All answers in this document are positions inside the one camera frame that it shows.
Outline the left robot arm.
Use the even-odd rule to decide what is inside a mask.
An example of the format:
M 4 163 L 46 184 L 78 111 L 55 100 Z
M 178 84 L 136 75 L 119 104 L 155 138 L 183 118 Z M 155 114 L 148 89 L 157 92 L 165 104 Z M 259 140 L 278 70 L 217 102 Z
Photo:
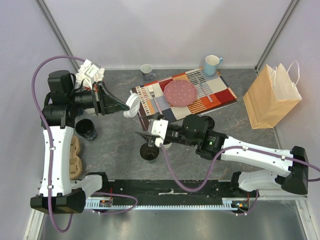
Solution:
M 30 207 L 45 214 L 82 213 L 87 198 L 94 193 L 104 197 L 110 191 L 104 172 L 91 172 L 78 183 L 71 183 L 70 149 L 79 111 L 94 109 L 97 115 L 108 115 L 130 109 L 104 81 L 94 82 L 87 90 L 76 88 L 75 78 L 68 70 L 58 70 L 47 80 L 50 91 L 40 116 L 45 141 L 43 181 L 39 194 L 30 199 Z

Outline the white lid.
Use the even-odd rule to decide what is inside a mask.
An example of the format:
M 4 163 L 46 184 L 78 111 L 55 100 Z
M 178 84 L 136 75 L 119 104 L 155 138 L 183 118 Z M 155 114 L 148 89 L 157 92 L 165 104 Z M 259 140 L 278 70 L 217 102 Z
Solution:
M 129 110 L 124 111 L 123 116 L 134 118 L 140 109 L 141 99 L 137 93 L 132 93 L 125 104 L 129 107 Z

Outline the white paper cup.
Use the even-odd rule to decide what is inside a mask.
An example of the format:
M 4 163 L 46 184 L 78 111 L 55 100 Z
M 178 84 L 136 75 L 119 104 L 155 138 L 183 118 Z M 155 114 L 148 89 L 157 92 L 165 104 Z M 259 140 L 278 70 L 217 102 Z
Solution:
M 172 146 L 172 143 L 169 142 L 169 141 L 165 141 L 165 142 L 163 143 L 163 146 L 164 146 L 164 148 L 165 148 L 166 150 L 168 150 L 168 149 Z

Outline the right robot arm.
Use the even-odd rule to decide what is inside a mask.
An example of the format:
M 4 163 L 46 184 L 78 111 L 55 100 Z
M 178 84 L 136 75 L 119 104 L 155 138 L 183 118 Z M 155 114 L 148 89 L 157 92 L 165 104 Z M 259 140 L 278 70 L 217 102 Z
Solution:
M 212 163 L 232 161 L 258 167 L 254 172 L 233 173 L 229 191 L 235 197 L 260 189 L 308 194 L 310 164 L 303 147 L 274 149 L 238 140 L 214 131 L 215 121 L 210 116 L 190 114 L 181 125 L 170 123 L 159 113 L 140 119 L 148 121 L 140 136 L 150 150 L 164 149 L 165 143 L 177 143 L 195 147 L 197 155 Z

